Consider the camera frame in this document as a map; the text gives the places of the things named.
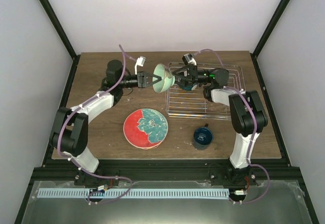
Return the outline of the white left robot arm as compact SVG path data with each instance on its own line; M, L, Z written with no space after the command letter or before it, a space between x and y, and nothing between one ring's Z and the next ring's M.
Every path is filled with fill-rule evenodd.
M99 185L104 179L104 173L98 169L99 160L87 147L89 123L115 106L123 95L123 89L162 87L164 79L164 68L156 67L152 74L142 71L131 74L125 63L109 61L106 77L95 95L80 105L58 109L49 137L50 145L62 157L74 161L78 168L87 171L85 177L90 184Z

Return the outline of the white bowl with blue rim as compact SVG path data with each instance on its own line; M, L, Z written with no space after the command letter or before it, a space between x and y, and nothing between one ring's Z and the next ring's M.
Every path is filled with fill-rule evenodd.
M197 83L194 83L194 84L187 84L187 85L182 85L182 84L179 84L178 85L182 90L185 90L185 91L193 91L197 88L198 84Z

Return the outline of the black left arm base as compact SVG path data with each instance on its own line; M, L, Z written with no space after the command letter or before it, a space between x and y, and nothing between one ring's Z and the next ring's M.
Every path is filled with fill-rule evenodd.
M95 188L105 184L109 186L117 186L119 183L119 180L98 178L98 177L91 176L83 171L78 172L77 176L79 178L78 179L76 178L74 181L74 184L76 186Z

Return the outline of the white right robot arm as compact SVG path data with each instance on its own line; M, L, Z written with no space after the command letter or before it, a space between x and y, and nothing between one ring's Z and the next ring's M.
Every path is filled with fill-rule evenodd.
M188 88L203 86L205 99L228 106L231 122L236 132L233 152L230 156L232 168L226 171L226 180L232 185L244 178L241 169L251 166L251 154L260 133L268 124L268 117L256 90L244 91L228 86L230 73L227 69L199 70L190 64L172 72L175 83Z

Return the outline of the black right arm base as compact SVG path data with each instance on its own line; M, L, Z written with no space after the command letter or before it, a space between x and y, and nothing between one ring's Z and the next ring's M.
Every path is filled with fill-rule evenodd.
M224 186L244 186L254 184L250 168L235 169L232 165L211 164L208 176L213 184Z

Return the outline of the light green ceramic bowl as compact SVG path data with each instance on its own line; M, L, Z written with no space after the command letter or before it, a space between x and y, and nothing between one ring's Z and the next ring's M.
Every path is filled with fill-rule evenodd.
M155 69L154 74L157 74L162 77L162 81L160 83L157 83L153 85L153 90L156 93L162 93L167 91L172 85L174 85L175 82L175 76L172 74L171 70L163 65L162 63L159 63Z

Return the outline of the wire dish rack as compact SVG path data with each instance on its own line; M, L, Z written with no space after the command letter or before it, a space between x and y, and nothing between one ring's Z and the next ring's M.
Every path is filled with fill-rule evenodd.
M171 62L168 68L171 71L181 68L181 62ZM220 64L199 63L198 69L219 69ZM228 86L238 90L246 90L242 68L238 65L225 64L229 71ZM213 103L205 99L203 85L195 90L187 91L174 84L166 91L166 112L170 117L208 118L231 120L229 106Z

